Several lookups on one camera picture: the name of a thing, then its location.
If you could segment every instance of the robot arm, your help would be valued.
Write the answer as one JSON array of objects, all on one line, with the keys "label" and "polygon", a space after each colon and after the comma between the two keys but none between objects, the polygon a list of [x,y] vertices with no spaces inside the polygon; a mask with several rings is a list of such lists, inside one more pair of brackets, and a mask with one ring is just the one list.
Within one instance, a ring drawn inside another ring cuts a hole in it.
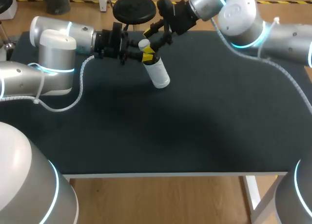
[{"label": "robot arm", "polygon": [[64,95],[71,91],[76,41],[54,30],[45,30],[39,42],[39,66],[18,62],[0,62],[0,98],[36,96],[43,81],[41,95]]},{"label": "robot arm", "polygon": [[257,56],[261,47],[262,57],[275,57],[312,67],[312,26],[302,24],[275,24],[265,22],[258,11],[256,0],[188,0],[172,4],[170,0],[157,2],[159,22],[144,32],[146,37],[157,33],[165,23],[170,33],[151,42],[157,51],[171,44],[171,33],[181,35],[201,19],[208,21],[218,14],[220,30],[228,42],[242,53]]}]

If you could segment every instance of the white cylinder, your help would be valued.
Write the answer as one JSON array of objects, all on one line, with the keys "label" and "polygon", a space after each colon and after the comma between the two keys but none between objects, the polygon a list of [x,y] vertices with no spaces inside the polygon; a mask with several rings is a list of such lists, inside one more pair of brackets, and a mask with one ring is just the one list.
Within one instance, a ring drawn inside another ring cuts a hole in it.
[{"label": "white cylinder", "polygon": [[148,75],[156,88],[162,89],[168,86],[170,78],[161,58],[153,65],[143,65],[145,66],[145,69],[147,70]]},{"label": "white cylinder", "polygon": [[148,39],[143,39],[140,40],[140,42],[138,43],[138,48],[143,51],[143,49],[147,46],[149,46],[151,44],[151,42]]}]

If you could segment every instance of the table leg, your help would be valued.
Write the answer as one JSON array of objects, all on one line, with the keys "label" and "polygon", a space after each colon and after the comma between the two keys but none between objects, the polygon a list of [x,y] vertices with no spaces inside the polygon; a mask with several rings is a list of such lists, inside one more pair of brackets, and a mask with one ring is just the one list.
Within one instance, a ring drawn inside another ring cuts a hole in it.
[{"label": "table leg", "polygon": [[251,212],[251,223],[261,224],[275,210],[274,194],[283,176],[278,176],[269,188],[263,199],[260,199],[258,187],[254,176],[245,176],[244,183]]}]

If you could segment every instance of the black stool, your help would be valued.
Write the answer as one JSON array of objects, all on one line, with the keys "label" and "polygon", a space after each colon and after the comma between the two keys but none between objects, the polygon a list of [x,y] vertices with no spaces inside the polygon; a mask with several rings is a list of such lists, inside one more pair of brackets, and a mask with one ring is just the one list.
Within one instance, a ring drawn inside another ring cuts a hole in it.
[{"label": "black stool", "polygon": [[121,23],[133,25],[133,31],[138,26],[153,19],[156,15],[156,6],[152,0],[118,0],[113,6],[114,17]]}]

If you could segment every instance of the yellow black tape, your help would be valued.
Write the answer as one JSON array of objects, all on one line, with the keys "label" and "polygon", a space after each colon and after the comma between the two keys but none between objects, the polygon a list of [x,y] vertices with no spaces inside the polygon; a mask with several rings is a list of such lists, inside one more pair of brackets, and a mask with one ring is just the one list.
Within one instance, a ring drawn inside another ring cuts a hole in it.
[{"label": "yellow black tape", "polygon": [[142,58],[142,62],[151,61],[151,60],[153,60],[153,57],[154,57],[154,55],[144,53],[143,58]]},{"label": "yellow black tape", "polygon": [[[42,0],[17,0],[17,1],[28,1],[28,2],[34,2],[34,1],[42,1]],[[92,0],[70,0],[70,2],[81,2],[81,3],[98,3],[98,0],[92,1]],[[312,0],[307,1],[257,1],[258,4],[312,4]]]},{"label": "yellow black tape", "polygon": [[146,46],[146,47],[143,49],[143,52],[145,52],[145,53],[147,53],[147,54],[155,53],[155,51],[154,51],[150,46]]}]

